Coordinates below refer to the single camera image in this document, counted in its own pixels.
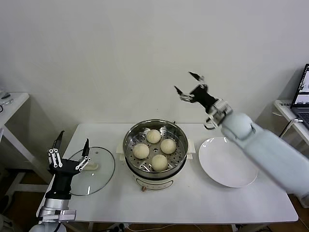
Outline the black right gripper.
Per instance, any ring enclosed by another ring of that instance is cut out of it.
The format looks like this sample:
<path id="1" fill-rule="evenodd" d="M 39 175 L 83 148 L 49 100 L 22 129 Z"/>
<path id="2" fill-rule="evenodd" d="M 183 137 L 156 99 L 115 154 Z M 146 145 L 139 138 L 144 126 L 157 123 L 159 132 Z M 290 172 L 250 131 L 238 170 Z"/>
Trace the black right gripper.
<path id="1" fill-rule="evenodd" d="M 191 74 L 198 82 L 199 85 L 196 86 L 189 94 L 184 94 L 179 88 L 174 86 L 179 95 L 181 101 L 196 103 L 198 102 L 205 108 L 206 113 L 209 112 L 211 107 L 218 101 L 217 98 L 211 96 L 208 93 L 208 85 L 205 82 L 205 77 L 194 72 L 188 72 Z"/>

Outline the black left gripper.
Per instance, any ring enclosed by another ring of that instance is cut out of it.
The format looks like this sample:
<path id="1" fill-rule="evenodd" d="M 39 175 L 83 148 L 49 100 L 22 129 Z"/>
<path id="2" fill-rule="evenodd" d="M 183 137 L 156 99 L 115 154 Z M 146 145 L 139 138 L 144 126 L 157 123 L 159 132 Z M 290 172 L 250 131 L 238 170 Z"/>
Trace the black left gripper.
<path id="1" fill-rule="evenodd" d="M 79 174 L 90 162 L 89 139 L 82 150 L 82 156 L 78 161 L 61 159 L 59 149 L 62 142 L 63 133 L 54 140 L 52 148 L 48 150 L 49 172 L 54 175 L 51 189 L 46 193 L 47 199 L 70 200 L 72 178 Z"/>

